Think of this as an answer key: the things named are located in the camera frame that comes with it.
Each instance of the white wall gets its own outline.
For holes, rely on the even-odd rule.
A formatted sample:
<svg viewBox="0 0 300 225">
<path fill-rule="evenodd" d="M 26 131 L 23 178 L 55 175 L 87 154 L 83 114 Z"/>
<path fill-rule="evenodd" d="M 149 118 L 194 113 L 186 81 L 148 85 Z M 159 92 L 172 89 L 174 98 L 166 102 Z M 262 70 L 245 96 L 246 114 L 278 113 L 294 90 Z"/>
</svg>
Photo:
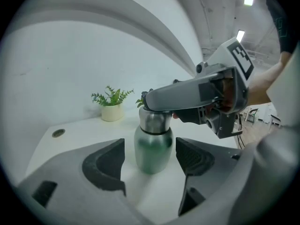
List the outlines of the white wall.
<svg viewBox="0 0 300 225">
<path fill-rule="evenodd" d="M 178 1 L 139 0 L 142 1 L 147 1 L 145 8 L 156 18 L 164 19 L 189 59 L 195 64 L 202 61 L 194 29 Z M 41 12 L 46 17 L 53 13 L 56 12 Z M 125 90 L 134 88 L 135 94 L 124 102 L 128 110 L 135 107 L 143 90 L 171 84 L 175 78 L 192 78 L 168 53 L 158 49 L 159 41 L 151 42 L 144 30 L 112 28 L 110 24 L 123 21 L 100 13 L 97 10 L 93 15 L 109 21 L 105 25 L 46 20 L 16 28 L 2 42 L 0 155 L 13 184 L 22 180 L 31 155 L 49 126 L 98 116 L 99 107 L 91 102 L 92 92 L 103 92 L 108 84 Z"/>
</svg>

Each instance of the table surface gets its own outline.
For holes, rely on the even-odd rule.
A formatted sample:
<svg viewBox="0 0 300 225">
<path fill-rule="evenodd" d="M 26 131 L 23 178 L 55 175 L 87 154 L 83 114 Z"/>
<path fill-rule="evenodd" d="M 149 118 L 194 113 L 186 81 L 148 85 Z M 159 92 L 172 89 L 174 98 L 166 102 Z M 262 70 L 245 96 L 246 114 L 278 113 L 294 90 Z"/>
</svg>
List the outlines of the table surface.
<svg viewBox="0 0 300 225">
<path fill-rule="evenodd" d="M 154 223 L 161 224 L 173 220 L 178 216 L 185 183 L 185 175 L 176 158 L 175 139 L 167 167 L 154 175 L 144 174 L 135 163 L 134 132 L 138 126 L 138 109 L 133 109 L 126 111 L 125 116 L 116 122 L 105 122 L 97 117 L 49 127 L 32 155 L 26 176 L 62 152 L 124 138 L 125 161 L 121 170 L 121 180 L 126 185 L 127 199 Z M 52 133 L 61 128 L 65 129 L 65 133 L 61 137 L 53 138 Z M 206 125 L 199 126 L 172 119 L 171 129 L 174 137 L 186 137 L 237 148 L 233 137 L 219 139 Z"/>
</svg>

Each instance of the person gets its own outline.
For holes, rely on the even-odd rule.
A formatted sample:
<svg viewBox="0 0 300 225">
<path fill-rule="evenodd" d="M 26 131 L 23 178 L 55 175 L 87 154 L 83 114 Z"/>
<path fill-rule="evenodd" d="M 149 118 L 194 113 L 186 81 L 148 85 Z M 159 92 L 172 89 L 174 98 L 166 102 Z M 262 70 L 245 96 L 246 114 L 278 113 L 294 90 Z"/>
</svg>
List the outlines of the person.
<svg viewBox="0 0 300 225">
<path fill-rule="evenodd" d="M 266 0 L 266 4 L 277 30 L 280 44 L 280 58 L 277 64 L 267 71 L 256 75 L 252 79 L 248 88 L 249 94 L 247 106 L 270 102 L 267 95 L 267 89 L 272 85 L 287 65 L 298 42 L 294 30 L 289 25 L 284 12 L 281 10 L 276 0 Z M 231 79 L 223 80 L 223 87 L 224 100 L 222 102 L 222 109 L 228 111 L 233 105 L 233 87 Z M 212 107 L 212 105 L 207 106 L 207 112 L 209 112 Z M 177 119 L 178 116 L 174 113 L 173 118 Z"/>
</svg>

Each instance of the chair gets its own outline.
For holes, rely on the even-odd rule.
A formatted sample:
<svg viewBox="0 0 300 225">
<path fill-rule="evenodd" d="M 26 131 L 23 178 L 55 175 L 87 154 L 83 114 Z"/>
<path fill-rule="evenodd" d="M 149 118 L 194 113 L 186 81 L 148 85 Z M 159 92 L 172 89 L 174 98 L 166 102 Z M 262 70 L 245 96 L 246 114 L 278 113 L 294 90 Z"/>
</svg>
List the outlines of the chair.
<svg viewBox="0 0 300 225">
<path fill-rule="evenodd" d="M 255 122 L 255 114 L 256 114 L 257 110 L 258 110 L 258 108 L 252 109 L 252 110 L 249 112 L 249 114 L 248 114 L 247 120 L 248 120 L 248 121 L 251 121 L 249 118 L 253 118 L 253 121 L 251 121 L 251 122 L 253 122 L 253 124 L 254 124 L 254 122 Z"/>
</svg>

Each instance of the black sleeve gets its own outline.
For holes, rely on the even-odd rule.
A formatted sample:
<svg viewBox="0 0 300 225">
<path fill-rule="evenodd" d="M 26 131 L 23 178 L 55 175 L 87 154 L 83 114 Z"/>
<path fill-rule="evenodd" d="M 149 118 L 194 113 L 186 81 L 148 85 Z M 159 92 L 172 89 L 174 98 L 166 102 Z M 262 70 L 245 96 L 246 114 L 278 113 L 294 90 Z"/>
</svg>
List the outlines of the black sleeve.
<svg viewBox="0 0 300 225">
<path fill-rule="evenodd" d="M 283 10 L 281 10 L 276 0 L 267 0 L 266 4 L 277 29 L 280 52 L 293 53 L 298 41 L 295 31 L 288 23 Z"/>
</svg>

